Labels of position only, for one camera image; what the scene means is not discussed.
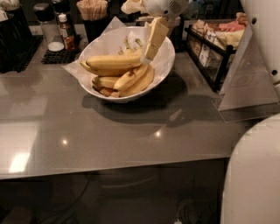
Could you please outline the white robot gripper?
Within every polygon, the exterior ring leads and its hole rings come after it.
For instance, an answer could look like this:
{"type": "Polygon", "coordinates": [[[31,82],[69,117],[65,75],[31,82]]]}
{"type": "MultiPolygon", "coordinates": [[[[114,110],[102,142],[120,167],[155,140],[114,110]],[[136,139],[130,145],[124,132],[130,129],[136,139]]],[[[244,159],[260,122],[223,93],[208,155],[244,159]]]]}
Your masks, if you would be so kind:
{"type": "Polygon", "coordinates": [[[188,0],[127,0],[121,10],[125,14],[148,13],[153,20],[144,24],[144,41],[141,56],[143,64],[151,63],[168,34],[168,20],[175,19],[188,7],[188,0]]]}

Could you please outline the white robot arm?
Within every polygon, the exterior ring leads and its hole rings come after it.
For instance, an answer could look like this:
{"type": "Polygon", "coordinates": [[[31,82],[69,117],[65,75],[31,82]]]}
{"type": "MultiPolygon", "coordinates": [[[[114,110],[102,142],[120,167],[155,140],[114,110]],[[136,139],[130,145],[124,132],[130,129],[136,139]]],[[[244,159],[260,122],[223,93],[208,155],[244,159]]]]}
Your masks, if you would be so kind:
{"type": "Polygon", "coordinates": [[[221,110],[257,123],[233,149],[220,224],[280,224],[280,0],[240,0],[255,41],[226,81],[221,110]]]}

